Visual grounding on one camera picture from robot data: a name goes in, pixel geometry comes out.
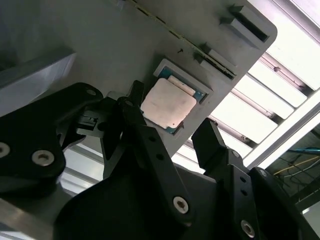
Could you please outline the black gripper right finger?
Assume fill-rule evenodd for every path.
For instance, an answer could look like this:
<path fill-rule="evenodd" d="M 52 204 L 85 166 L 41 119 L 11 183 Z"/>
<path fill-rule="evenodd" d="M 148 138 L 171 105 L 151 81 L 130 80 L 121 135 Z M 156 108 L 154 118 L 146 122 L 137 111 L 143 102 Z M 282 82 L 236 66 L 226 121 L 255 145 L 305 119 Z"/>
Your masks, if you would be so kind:
<path fill-rule="evenodd" d="M 265 170 L 244 166 L 206 118 L 192 137 L 199 166 L 216 181 L 215 234 L 220 240 L 311 240 L 313 229 Z"/>

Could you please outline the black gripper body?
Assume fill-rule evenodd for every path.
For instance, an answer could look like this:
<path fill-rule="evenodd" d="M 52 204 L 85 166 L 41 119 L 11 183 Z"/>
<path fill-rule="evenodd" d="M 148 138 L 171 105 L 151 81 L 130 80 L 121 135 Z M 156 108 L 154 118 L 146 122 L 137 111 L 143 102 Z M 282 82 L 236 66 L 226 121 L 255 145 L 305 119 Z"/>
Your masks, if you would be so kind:
<path fill-rule="evenodd" d="M 111 176 L 71 199 L 56 240 L 230 240 L 217 183 L 176 168 L 161 142 L 127 148 Z"/>

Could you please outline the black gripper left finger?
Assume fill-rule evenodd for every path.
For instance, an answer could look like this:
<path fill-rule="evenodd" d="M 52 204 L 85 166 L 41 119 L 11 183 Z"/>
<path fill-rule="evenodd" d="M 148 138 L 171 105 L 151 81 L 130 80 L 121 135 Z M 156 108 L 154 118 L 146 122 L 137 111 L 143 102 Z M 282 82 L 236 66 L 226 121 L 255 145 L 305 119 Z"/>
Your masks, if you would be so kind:
<path fill-rule="evenodd" d="M 100 138 L 109 178 L 125 150 L 160 142 L 141 112 L 144 84 L 114 100 L 86 83 L 76 83 L 0 119 L 0 194 L 31 203 L 56 190 L 66 168 L 64 151 L 87 135 Z"/>

